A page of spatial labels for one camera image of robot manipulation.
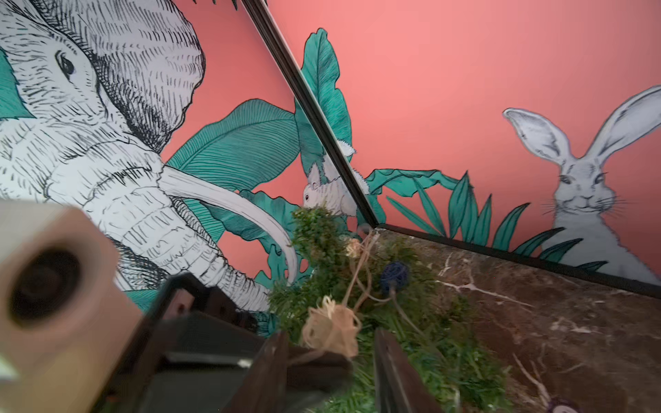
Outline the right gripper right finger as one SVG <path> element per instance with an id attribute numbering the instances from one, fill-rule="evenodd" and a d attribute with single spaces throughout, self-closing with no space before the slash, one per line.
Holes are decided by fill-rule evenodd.
<path id="1" fill-rule="evenodd" d="M 378 329 L 374 350 L 375 406 L 378 412 L 443 413 L 394 334 Z"/>

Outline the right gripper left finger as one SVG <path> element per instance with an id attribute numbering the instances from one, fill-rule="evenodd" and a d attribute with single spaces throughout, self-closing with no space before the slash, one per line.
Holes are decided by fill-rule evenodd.
<path id="1" fill-rule="evenodd" d="M 235 412 L 282 412 L 287 386 L 288 335 L 272 335 L 234 395 Z"/>

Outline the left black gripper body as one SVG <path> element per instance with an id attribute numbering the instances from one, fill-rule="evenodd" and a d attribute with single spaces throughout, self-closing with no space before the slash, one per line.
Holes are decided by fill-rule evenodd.
<path id="1" fill-rule="evenodd" d="M 190 273 L 176 275 L 142 318 L 90 410 L 235 412 L 234 395 L 270 337 L 260 337 L 252 314 L 218 287 Z M 311 409 L 352 383 L 353 366 L 339 354 L 289 364 L 307 351 L 288 339 L 282 412 Z"/>

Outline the rattan ball string light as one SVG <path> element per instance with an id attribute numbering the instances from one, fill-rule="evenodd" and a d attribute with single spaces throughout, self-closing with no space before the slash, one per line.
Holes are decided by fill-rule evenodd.
<path id="1" fill-rule="evenodd" d="M 358 311 L 367 299 L 380 304 L 392 303 L 399 315 L 411 323 L 397 301 L 394 286 L 389 288 L 387 299 L 377 299 L 371 294 L 373 278 L 368 260 L 379 237 L 376 230 L 371 230 L 363 241 L 347 243 L 347 257 L 356 258 L 358 262 L 349 264 L 352 278 L 344 298 L 337 302 L 331 296 L 325 296 L 320 306 L 308 309 L 308 318 L 301 331 L 301 342 L 308 351 L 289 361 L 291 366 L 315 361 L 326 354 L 339 354 L 349 361 L 355 358 L 358 355 L 357 336 L 363 328 Z"/>

